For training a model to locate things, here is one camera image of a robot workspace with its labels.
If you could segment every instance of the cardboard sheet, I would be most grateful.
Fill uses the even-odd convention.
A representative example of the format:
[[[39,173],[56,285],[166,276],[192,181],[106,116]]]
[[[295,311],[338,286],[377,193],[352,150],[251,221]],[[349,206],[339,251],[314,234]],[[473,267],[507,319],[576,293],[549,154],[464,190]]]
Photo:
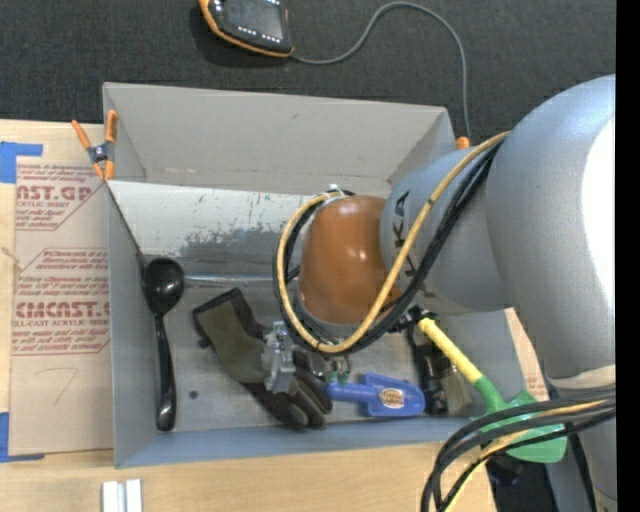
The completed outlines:
[[[85,130],[104,141],[102,126]],[[17,158],[5,251],[15,271],[9,454],[110,448],[106,189],[70,123],[2,121],[0,140],[42,145],[41,157]]]

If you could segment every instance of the black plastic spoon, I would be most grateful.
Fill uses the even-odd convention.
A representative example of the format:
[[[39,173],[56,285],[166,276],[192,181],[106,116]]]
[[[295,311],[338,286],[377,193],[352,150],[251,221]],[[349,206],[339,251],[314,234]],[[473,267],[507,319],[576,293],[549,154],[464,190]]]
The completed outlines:
[[[160,359],[160,404],[156,425],[158,430],[166,432],[173,429],[176,423],[176,380],[163,319],[182,297],[184,271],[172,259],[155,259],[145,268],[142,288],[153,313]]]

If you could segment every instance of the blue tape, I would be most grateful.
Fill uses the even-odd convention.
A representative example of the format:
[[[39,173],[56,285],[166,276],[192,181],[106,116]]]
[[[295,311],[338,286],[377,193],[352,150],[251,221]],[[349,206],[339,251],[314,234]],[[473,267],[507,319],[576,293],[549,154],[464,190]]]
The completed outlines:
[[[19,156],[42,156],[42,144],[0,142],[0,183],[16,182]]]
[[[17,455],[9,457],[9,413],[0,413],[0,463],[19,460],[38,460],[43,455]]]

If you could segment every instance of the black electrical cable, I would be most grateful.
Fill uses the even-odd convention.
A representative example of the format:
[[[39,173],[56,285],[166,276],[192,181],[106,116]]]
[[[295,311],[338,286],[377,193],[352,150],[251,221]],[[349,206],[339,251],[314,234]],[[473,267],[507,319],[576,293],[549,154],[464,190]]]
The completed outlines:
[[[358,342],[353,344],[353,346],[341,352],[340,355],[348,355],[350,353],[368,347],[369,345],[371,345],[371,343],[381,338],[384,334],[386,334],[390,329],[394,327],[400,316],[404,313],[404,311],[407,309],[407,307],[410,305],[411,301],[413,301],[415,295],[419,291],[422,282],[433,266],[436,257],[438,256],[442,246],[444,245],[444,242],[446,241],[448,235],[451,233],[456,221],[464,211],[464,208],[474,197],[475,193],[480,188],[480,185],[482,185],[482,183],[484,183],[484,181],[486,180],[489,174],[491,163],[493,162],[493,158],[501,147],[502,142],[503,141],[499,142],[486,152],[482,153],[472,164],[472,167],[470,168],[468,173],[463,177],[445,211],[445,215],[440,221],[436,233],[434,234],[420,264],[418,265],[418,268],[416,269],[416,273],[412,276],[412,279],[404,293],[393,303],[391,311],[388,310],[389,306],[387,306],[386,311],[389,312],[384,315],[380,322],[378,322],[378,324],[376,324],[372,329],[364,334]],[[291,244],[291,247],[293,247],[293,245],[295,244],[295,239],[297,238],[298,233],[301,231],[304,223],[306,223],[309,219],[309,217],[306,217],[303,221],[303,217],[304,215],[301,216],[300,219],[298,219],[298,221],[294,225],[294,228],[292,229],[292,234],[287,240],[287,244]],[[285,275],[288,275],[289,260],[286,259],[284,264]],[[273,269],[274,275],[276,275],[275,256]],[[289,328],[289,331],[291,333],[294,333],[293,339],[299,344],[306,345],[304,340],[300,338],[295,328],[293,327],[291,319],[289,318],[285,308],[283,307],[282,296],[280,295],[277,287],[275,289],[275,295],[280,305],[280,309],[283,313],[285,324]]]
[[[514,421],[512,423],[508,423],[506,425],[501,425],[499,427],[495,427],[486,432],[482,432],[480,434],[475,435],[471,439],[467,441],[462,441],[458,445],[452,447],[450,450],[443,452],[441,450],[440,454],[436,458],[436,465],[445,464],[448,465],[451,461],[458,458],[461,454],[470,449],[476,448],[478,446],[482,446],[486,443],[493,441],[497,437],[502,437],[508,434],[514,434],[517,432],[522,432],[525,430],[531,430],[533,428],[551,426],[561,423],[566,423],[570,421],[572,418],[581,418],[582,414],[592,414],[593,411],[600,411],[602,409],[607,409],[615,407],[615,400],[603,400],[602,403],[594,403],[590,408],[585,409],[585,412],[578,411],[575,413],[560,413],[556,415],[548,415],[548,416],[533,416],[524,420]],[[553,407],[550,408],[549,411],[553,411],[556,409],[562,409]]]
[[[307,59],[305,57],[299,57],[298,54],[296,52],[294,52],[291,55],[291,59],[292,60],[296,60],[298,62],[301,62],[303,64],[313,64],[316,66],[326,66],[329,64],[337,64],[339,62],[343,62],[347,59],[349,59],[350,57],[352,57],[358,50],[360,50],[360,48],[364,45],[365,41],[368,39],[369,34],[371,33],[371,30],[373,29],[374,25],[377,23],[377,21],[382,17],[383,14],[392,11],[394,9],[398,9],[398,8],[408,8],[408,9],[414,9],[416,11],[419,11],[423,14],[426,14],[428,16],[431,16],[432,18],[434,18],[435,20],[437,20],[439,23],[441,23],[451,34],[451,36],[453,37],[457,47],[458,47],[458,51],[460,52],[460,61],[462,64],[462,111],[463,111],[463,115],[464,115],[464,124],[465,124],[465,128],[467,130],[467,137],[471,138],[471,126],[469,123],[469,106],[468,106],[468,99],[467,99],[467,89],[468,89],[468,84],[467,84],[467,59],[465,57],[465,52],[464,52],[464,47],[462,45],[462,41],[460,39],[460,37],[458,36],[458,34],[456,33],[456,31],[453,29],[453,27],[442,17],[439,16],[438,14],[436,14],[435,12],[433,12],[430,9],[427,9],[426,7],[422,6],[422,5],[418,5],[418,4],[414,4],[411,2],[389,2],[388,4],[383,5],[382,7],[380,7],[371,17],[371,20],[369,21],[367,27],[365,28],[364,32],[362,33],[362,35],[360,36],[360,39],[358,39],[358,41],[345,53],[343,53],[342,55],[339,55],[338,57],[334,57],[331,59],[324,59],[324,60],[313,60],[313,59]]]
[[[556,424],[562,425],[569,422],[585,421],[593,417],[593,415],[597,412],[611,412],[612,410],[615,410],[615,403],[613,405],[602,404],[602,405],[594,406],[590,410],[580,411],[576,413],[558,414],[555,416],[534,417],[528,420],[517,421],[515,423],[510,423],[508,425],[498,427],[489,432],[479,434],[475,438],[461,443],[458,447],[452,450],[451,453],[449,453],[445,458],[442,458],[441,460],[437,460],[434,466],[434,469],[431,475],[429,476],[427,485],[425,487],[428,489],[431,489],[431,492],[434,495],[434,499],[436,503],[438,503],[441,499],[439,495],[440,478],[444,473],[444,471],[446,470],[446,468],[452,462],[454,462],[458,457],[460,457],[462,454],[474,448],[484,446],[490,443],[491,441],[505,435],[516,434],[518,432],[524,432],[534,428],[551,426]],[[512,450],[514,448],[515,446],[510,446],[508,450]]]
[[[460,477],[456,480],[456,482],[451,486],[451,488],[449,489],[449,492],[447,493],[445,498],[442,499],[440,501],[440,503],[436,505],[437,506],[437,512],[444,512],[447,509],[447,507],[449,507],[449,505],[453,502],[453,500],[456,498],[456,496],[458,495],[458,493],[462,489],[462,486],[464,485],[465,481],[469,478],[469,476],[471,476],[471,474],[475,471],[475,469],[480,464],[482,464],[485,460],[487,460],[487,459],[489,459],[491,457],[494,457],[496,455],[501,455],[503,453],[508,452],[509,450],[512,450],[514,448],[519,448],[521,446],[527,446],[527,445],[531,445],[531,444],[535,444],[535,443],[540,443],[540,442],[556,439],[558,437],[575,435],[578,432],[581,432],[581,431],[586,430],[588,428],[593,428],[593,427],[595,427],[595,426],[597,426],[600,423],[603,423],[605,421],[609,421],[614,416],[615,416],[615,412],[599,414],[599,415],[596,415],[595,417],[593,417],[593,418],[591,418],[589,420],[584,421],[583,423],[581,423],[579,425],[572,425],[572,426],[569,426],[569,427],[565,426],[565,428],[562,431],[552,432],[550,434],[545,434],[543,436],[538,436],[536,438],[519,441],[517,443],[513,443],[511,445],[505,446],[504,448],[501,448],[500,450],[496,450],[493,453],[486,454],[486,455],[476,459],[460,475]],[[426,512],[428,510],[429,501],[430,501],[430,497],[429,496],[425,496],[425,494],[423,494],[423,499],[422,499],[422,503],[421,503],[421,510],[422,511]]]
[[[535,414],[539,412],[546,412],[553,409],[559,409],[562,407],[572,407],[575,405],[588,404],[599,400],[615,400],[615,389],[604,389],[599,391],[591,391],[583,393],[581,395],[575,395],[567,398],[556,398],[551,401],[534,402],[531,404],[519,405],[516,407],[510,407],[502,411],[491,413],[487,416],[482,416],[475,419],[466,425],[460,427],[453,435],[451,435],[440,449],[440,454],[445,454],[449,451],[455,443],[461,441],[465,437],[476,433],[477,431],[487,427],[493,423],[507,420],[509,418],[515,418],[518,416],[524,416],[529,414]]]
[[[427,247],[427,250],[422,257],[422,260],[418,265],[416,273],[411,278],[411,281],[409,282],[405,293],[395,301],[387,304],[383,311],[389,309],[392,306],[395,306],[395,304],[397,304],[399,301],[406,302],[406,305],[401,308],[401,310],[403,311],[406,306],[408,306],[408,304],[413,300],[416,293],[420,289],[420,285],[427,277],[429,270],[431,270],[431,266],[435,262],[435,259],[444,246],[444,243],[449,237],[449,234],[453,230],[455,223],[460,218],[460,215],[462,215],[462,212],[464,211],[469,201],[471,201],[475,193],[480,188],[480,185],[482,185],[482,183],[484,183],[484,181],[487,179],[489,170],[491,168],[491,163],[493,162],[493,158],[498,152],[498,149],[500,149],[501,145],[502,142],[496,144],[486,153],[481,155],[474,166],[471,168],[471,170],[462,178],[455,191],[455,194],[447,205],[447,209],[445,210],[442,219],[440,220],[440,224],[438,225],[438,228],[436,229],[436,232],[434,233],[433,238],[431,239],[431,242],[429,243],[429,246]]]
[[[590,396],[594,396],[596,395],[597,398],[595,400],[590,400],[588,402],[586,402],[587,404],[591,403],[591,408],[588,410],[588,413],[592,414],[593,411],[596,410],[602,410],[602,409],[606,409],[607,407],[615,407],[615,398],[611,398],[611,390],[607,390],[606,392],[596,392],[596,393],[590,393]],[[557,409],[561,409],[561,408],[565,408],[565,407],[572,407],[572,406],[576,406],[576,405],[585,405],[585,401],[583,400],[576,400],[575,403],[570,403],[572,401],[572,399],[562,399],[561,400],[554,400],[553,402],[540,402],[540,403],[535,403],[535,404],[528,404],[526,406],[519,406],[519,407],[514,407],[505,411],[499,411],[498,413],[494,413],[491,414],[489,416],[486,416],[484,418],[481,418],[481,420],[484,421],[476,421],[473,423],[476,424],[485,424],[487,423],[488,420],[488,424],[491,423],[495,423],[496,421],[496,417],[500,417],[503,418],[504,417],[504,413],[506,412],[511,412],[511,411],[519,411],[519,414],[517,415],[521,415],[522,411],[524,409],[533,409],[534,407],[531,406],[538,406],[537,409],[541,409],[541,406],[544,406],[544,408],[542,408],[541,412],[545,412],[545,411],[553,411],[553,410],[557,410]],[[472,439],[468,440],[468,441],[461,441],[460,443],[458,443],[456,446],[452,446],[452,444],[456,441],[456,440],[460,440],[461,438],[466,437],[466,435],[470,434],[471,432],[469,432],[469,428],[461,428],[456,434],[454,434],[453,436],[451,436],[449,438],[449,440],[445,443],[445,445],[443,445],[443,447],[440,449],[440,452],[438,453],[438,456],[436,457],[436,461],[435,461],[435,465],[434,465],[434,469],[432,471],[431,476],[429,477],[429,480],[427,481],[427,485],[425,486],[426,489],[431,488],[433,482],[435,481],[436,483],[439,480],[439,475],[442,472],[441,468],[446,467],[448,464],[450,464],[453,460],[455,460],[457,457],[459,457],[462,453],[464,453],[465,451],[468,451],[470,449],[473,449],[477,446],[482,446],[492,440],[494,440],[497,437],[501,437],[503,435],[507,435],[509,433],[515,433],[518,431],[524,431],[524,430],[529,430],[531,428],[535,428],[535,427],[539,427],[539,426],[544,426],[542,425],[543,423],[546,423],[547,425],[554,425],[554,424],[561,424],[565,422],[565,419],[567,420],[571,420],[571,419],[575,419],[578,413],[573,413],[572,414],[558,414],[555,416],[545,416],[545,417],[532,417],[529,418],[527,420],[522,420],[522,421],[516,421],[515,423],[509,423],[508,425],[503,425],[501,427],[497,427],[494,428],[492,430],[490,430],[489,432],[485,432],[482,434],[477,434],[475,437],[473,437]]]

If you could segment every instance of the gray cardboard box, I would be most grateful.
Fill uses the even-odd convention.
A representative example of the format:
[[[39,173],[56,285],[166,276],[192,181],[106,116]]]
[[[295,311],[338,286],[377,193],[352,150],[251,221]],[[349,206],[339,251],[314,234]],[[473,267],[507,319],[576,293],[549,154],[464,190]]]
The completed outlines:
[[[386,197],[414,168],[455,149],[444,108],[295,95],[104,85],[119,115],[116,176],[108,182],[108,245],[116,467],[299,454],[441,441],[481,414],[379,420],[338,403],[323,431],[277,424],[202,348],[191,312],[239,286],[265,325],[280,320],[271,262],[281,230],[330,185]],[[155,427],[157,349],[140,261],[179,261],[191,283],[165,316],[176,372],[177,423]],[[524,388],[502,312],[444,319],[505,396]],[[351,358],[354,375],[416,381],[409,347],[387,335]]]

